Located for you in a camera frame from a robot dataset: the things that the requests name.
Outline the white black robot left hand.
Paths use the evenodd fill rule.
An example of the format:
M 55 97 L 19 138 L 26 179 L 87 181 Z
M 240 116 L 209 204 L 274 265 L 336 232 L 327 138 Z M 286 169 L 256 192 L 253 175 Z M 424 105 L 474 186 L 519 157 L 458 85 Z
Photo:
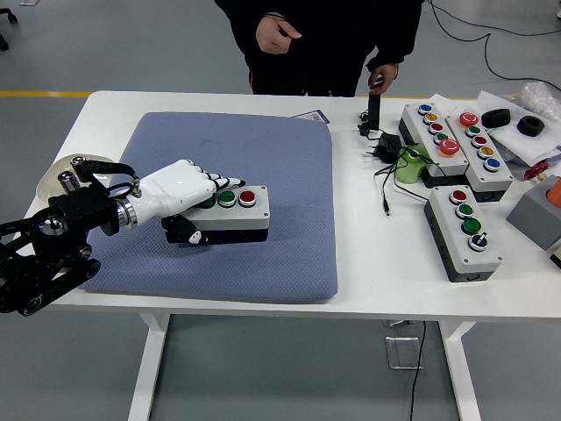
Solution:
M 152 218 L 161 218 L 163 229 L 173 239 L 190 245 L 209 242 L 182 212 L 211 199 L 215 193 L 230 187 L 243 187 L 245 181 L 208 173 L 190 160 L 179 160 L 145 176 L 139 182 L 140 196 L 126 197 L 128 221 L 136 228 Z

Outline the person's right hand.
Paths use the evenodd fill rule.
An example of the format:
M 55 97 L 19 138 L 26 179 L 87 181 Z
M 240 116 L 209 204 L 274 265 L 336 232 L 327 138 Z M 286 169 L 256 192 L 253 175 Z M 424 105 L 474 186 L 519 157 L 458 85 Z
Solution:
M 280 15 L 265 15 L 258 24 L 256 40 L 267 54 L 286 54 L 293 40 L 302 35 Z

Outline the person's left hand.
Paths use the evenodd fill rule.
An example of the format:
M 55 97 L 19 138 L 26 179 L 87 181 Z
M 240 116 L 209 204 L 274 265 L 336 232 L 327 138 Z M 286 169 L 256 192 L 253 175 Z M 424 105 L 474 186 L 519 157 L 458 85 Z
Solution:
M 374 69 L 368 80 L 369 94 L 375 96 L 384 94 L 397 78 L 398 72 L 399 65 L 397 63 L 385 64 Z

